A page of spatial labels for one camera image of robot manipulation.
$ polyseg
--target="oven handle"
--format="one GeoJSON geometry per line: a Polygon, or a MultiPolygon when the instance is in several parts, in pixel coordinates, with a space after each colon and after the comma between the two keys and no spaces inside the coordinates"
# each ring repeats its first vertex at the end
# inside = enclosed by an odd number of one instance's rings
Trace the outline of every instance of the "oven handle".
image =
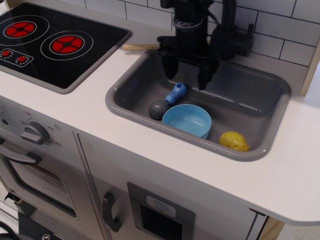
{"type": "Polygon", "coordinates": [[[0,137],[0,156],[4,157],[5,159],[24,165],[37,165],[42,160],[40,156],[32,152],[28,152],[26,155],[16,153],[3,146],[4,142],[5,140],[0,137]]]}
{"type": "Polygon", "coordinates": [[[107,227],[117,233],[122,225],[118,218],[114,219],[112,217],[112,206],[114,205],[114,203],[114,195],[111,192],[107,191],[102,199],[102,216],[107,227]]]}

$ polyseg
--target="oven knob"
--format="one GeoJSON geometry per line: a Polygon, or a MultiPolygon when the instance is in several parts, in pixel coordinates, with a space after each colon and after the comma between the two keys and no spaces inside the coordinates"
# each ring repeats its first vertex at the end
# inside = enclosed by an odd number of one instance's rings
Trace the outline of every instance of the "oven knob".
{"type": "Polygon", "coordinates": [[[27,58],[26,58],[25,56],[20,56],[20,57],[18,57],[18,59],[17,59],[17,61],[18,61],[19,63],[24,63],[26,60],[27,60],[27,58]]]}
{"type": "Polygon", "coordinates": [[[35,121],[29,122],[20,136],[22,139],[38,145],[42,145],[50,139],[47,130],[35,121]]]}
{"type": "Polygon", "coordinates": [[[2,52],[2,56],[9,57],[10,56],[10,51],[6,50],[6,51],[2,52]]]}

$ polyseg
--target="yellow lemon toy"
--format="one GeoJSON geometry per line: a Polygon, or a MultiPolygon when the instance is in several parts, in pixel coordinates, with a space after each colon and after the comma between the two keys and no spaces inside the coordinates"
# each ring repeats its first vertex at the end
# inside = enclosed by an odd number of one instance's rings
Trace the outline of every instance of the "yellow lemon toy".
{"type": "Polygon", "coordinates": [[[220,136],[219,144],[240,152],[250,151],[245,137],[235,131],[223,133],[220,136]]]}

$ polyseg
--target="ice dispenser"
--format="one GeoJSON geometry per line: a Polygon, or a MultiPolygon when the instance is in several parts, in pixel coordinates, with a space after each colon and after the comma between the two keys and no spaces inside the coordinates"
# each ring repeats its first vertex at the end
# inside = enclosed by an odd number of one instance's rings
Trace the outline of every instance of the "ice dispenser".
{"type": "Polygon", "coordinates": [[[160,240],[192,240],[196,215],[169,200],[127,183],[135,226],[160,240]]]}

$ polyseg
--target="blue toy bowl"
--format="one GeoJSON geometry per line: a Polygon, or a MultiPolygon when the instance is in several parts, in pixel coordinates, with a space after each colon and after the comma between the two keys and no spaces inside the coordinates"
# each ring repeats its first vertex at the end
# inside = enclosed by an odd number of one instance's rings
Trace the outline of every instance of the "blue toy bowl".
{"type": "Polygon", "coordinates": [[[201,107],[182,104],[170,108],[162,123],[206,139],[212,124],[210,115],[201,107]]]}

